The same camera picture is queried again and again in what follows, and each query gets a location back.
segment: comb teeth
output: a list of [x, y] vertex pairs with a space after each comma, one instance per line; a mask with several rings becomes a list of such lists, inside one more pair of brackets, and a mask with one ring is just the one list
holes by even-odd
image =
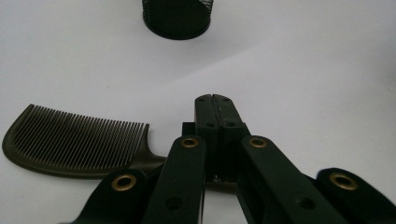
[[39, 164], [45, 173], [66, 175], [128, 166], [148, 128], [144, 123], [97, 119], [36, 105], [30, 105], [13, 126], [3, 143], [9, 159], [12, 150], [11, 160], [19, 165]]

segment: brass insert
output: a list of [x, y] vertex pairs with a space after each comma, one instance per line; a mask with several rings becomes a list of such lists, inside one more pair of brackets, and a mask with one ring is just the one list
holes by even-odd
[[332, 173], [330, 180], [335, 186], [341, 189], [355, 190], [358, 188], [358, 183], [354, 179], [341, 173]]
[[264, 141], [264, 139], [261, 138], [251, 138], [249, 143], [253, 146], [253, 147], [266, 147], [267, 143]]
[[196, 147], [198, 146], [198, 140], [195, 138], [183, 138], [181, 140], [181, 145], [183, 147]]
[[125, 191], [131, 189], [136, 184], [134, 175], [119, 175], [111, 183], [111, 187], [116, 191]]

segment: black mesh pen holder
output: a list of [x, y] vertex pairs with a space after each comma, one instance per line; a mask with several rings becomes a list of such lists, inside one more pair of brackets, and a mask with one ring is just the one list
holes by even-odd
[[192, 39], [209, 27], [212, 6], [213, 0], [143, 0], [143, 19], [157, 35]]

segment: white table surface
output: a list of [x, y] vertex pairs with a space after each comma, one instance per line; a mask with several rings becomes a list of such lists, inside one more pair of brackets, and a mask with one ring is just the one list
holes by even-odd
[[[209, 29], [174, 41], [139, 0], [0, 1], [0, 135], [29, 104], [150, 124], [167, 155], [196, 97], [233, 99], [253, 134], [301, 172], [339, 167], [396, 203], [396, 1], [215, 0]], [[98, 180], [24, 170], [0, 156], [0, 222], [73, 221]], [[204, 223], [246, 223], [208, 192]]]

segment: comb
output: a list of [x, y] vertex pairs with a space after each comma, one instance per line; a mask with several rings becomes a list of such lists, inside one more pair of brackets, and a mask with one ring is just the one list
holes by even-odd
[[6, 157], [25, 169], [103, 178], [123, 168], [149, 172], [164, 163], [148, 145], [149, 125], [98, 119], [29, 105], [3, 140]]

